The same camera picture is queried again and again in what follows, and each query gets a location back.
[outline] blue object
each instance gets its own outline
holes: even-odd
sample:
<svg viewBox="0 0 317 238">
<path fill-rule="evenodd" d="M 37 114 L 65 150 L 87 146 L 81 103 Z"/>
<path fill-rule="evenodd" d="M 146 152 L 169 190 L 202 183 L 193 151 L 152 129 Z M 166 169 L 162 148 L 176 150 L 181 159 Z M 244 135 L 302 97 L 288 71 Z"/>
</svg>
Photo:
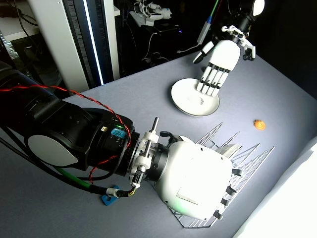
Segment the blue object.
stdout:
<svg viewBox="0 0 317 238">
<path fill-rule="evenodd" d="M 116 200 L 118 200 L 118 198 L 116 197 L 109 197 L 107 195 L 102 195 L 101 196 L 101 200 L 104 202 L 104 204 L 106 206 L 110 206 L 112 203 L 114 203 Z"/>
<path fill-rule="evenodd" d="M 115 128 L 115 129 L 113 129 L 113 130 L 111 131 L 111 135 L 117 136 L 117 137 L 122 138 L 122 139 L 125 138 L 126 134 L 127 134 L 127 133 L 126 133 L 125 131 L 120 130 L 120 129 L 118 129 L 118 128 Z"/>
<path fill-rule="evenodd" d="M 206 21 L 206 22 L 210 24 L 210 23 L 211 23 L 211 20 L 212 20 L 212 16 L 209 16 L 209 17 L 207 18 L 207 21 Z"/>
</svg>

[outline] green cable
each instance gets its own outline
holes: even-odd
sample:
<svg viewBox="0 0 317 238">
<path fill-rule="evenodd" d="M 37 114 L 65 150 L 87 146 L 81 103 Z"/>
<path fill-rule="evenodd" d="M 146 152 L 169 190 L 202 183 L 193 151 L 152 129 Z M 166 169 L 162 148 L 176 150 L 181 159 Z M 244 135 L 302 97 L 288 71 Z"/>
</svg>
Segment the green cable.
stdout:
<svg viewBox="0 0 317 238">
<path fill-rule="evenodd" d="M 216 6 L 217 6 L 217 4 L 218 4 L 218 1 L 219 1 L 219 0 L 217 0 L 216 3 L 214 4 L 213 10 L 212 10 L 212 12 L 211 12 L 211 14 L 210 14 L 210 17 L 212 17 L 212 15 L 213 15 L 213 13 L 214 13 L 214 11 L 215 11 L 215 9 L 216 9 Z"/>
<path fill-rule="evenodd" d="M 60 172 L 62 175 L 64 175 L 65 177 L 67 177 L 68 179 L 76 182 L 77 184 L 85 187 L 85 188 L 89 188 L 91 186 L 91 184 L 85 182 L 85 181 L 82 181 L 81 179 L 71 175 L 69 172 L 66 172 L 65 170 L 61 169 L 61 168 L 58 168 L 58 167 L 54 167 L 58 172 Z"/>
</svg>

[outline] plate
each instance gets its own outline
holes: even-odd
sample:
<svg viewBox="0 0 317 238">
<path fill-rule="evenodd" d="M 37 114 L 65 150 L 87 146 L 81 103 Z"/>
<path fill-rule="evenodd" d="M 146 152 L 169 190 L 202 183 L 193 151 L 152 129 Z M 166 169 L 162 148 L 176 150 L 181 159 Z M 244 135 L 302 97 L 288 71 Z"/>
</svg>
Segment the plate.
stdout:
<svg viewBox="0 0 317 238">
<path fill-rule="evenodd" d="M 183 112 L 192 116 L 208 116 L 214 113 L 220 104 L 219 96 L 208 96 L 196 87 L 199 80 L 185 78 L 177 81 L 172 87 L 172 99 L 175 105 Z"/>
</svg>

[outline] orange object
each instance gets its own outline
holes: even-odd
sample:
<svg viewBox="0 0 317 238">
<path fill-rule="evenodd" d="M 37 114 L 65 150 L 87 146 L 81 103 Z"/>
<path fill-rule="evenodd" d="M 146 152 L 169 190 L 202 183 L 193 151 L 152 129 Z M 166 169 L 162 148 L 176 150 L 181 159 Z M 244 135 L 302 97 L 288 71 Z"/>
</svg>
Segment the orange object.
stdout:
<svg viewBox="0 0 317 238">
<path fill-rule="evenodd" d="M 258 130 L 265 130 L 266 124 L 262 120 L 255 120 L 253 125 L 256 127 Z"/>
</svg>

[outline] metal wire rack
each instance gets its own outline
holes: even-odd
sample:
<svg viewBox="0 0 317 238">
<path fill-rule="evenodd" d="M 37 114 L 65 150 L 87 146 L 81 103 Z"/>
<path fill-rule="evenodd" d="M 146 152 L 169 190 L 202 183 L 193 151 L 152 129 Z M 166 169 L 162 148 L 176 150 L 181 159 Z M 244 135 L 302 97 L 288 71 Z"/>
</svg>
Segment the metal wire rack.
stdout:
<svg viewBox="0 0 317 238">
<path fill-rule="evenodd" d="M 217 134 L 222 124 L 223 123 L 220 123 L 219 125 L 214 127 L 210 132 L 208 132 L 196 143 L 209 147 L 213 150 L 216 150 L 230 143 L 239 134 L 239 132 L 235 133 L 221 146 L 218 146 L 213 141 L 214 136 Z M 255 174 L 255 172 L 259 169 L 259 167 L 263 164 L 263 162 L 267 159 L 267 157 L 272 153 L 272 151 L 275 148 L 275 146 L 273 146 L 272 148 L 265 150 L 261 154 L 257 156 L 253 156 L 253 153 L 256 151 L 256 149 L 258 149 L 259 146 L 260 144 L 256 144 L 255 146 L 247 150 L 244 150 L 243 152 L 239 152 L 238 154 L 234 155 L 231 158 L 233 168 L 239 169 L 241 171 L 241 176 L 231 177 L 230 187 L 232 189 L 230 190 L 229 193 L 226 193 L 223 197 L 225 200 L 228 201 L 228 204 L 227 206 L 225 206 L 225 209 L 230 205 L 230 203 L 239 194 L 239 192 L 243 189 L 243 187 L 250 181 L 250 179 Z M 214 216 L 212 216 L 208 220 L 199 220 L 199 219 L 182 215 L 172 209 L 171 211 L 184 228 L 192 228 L 192 229 L 209 228 L 209 227 L 212 227 L 218 220 Z"/>
</svg>

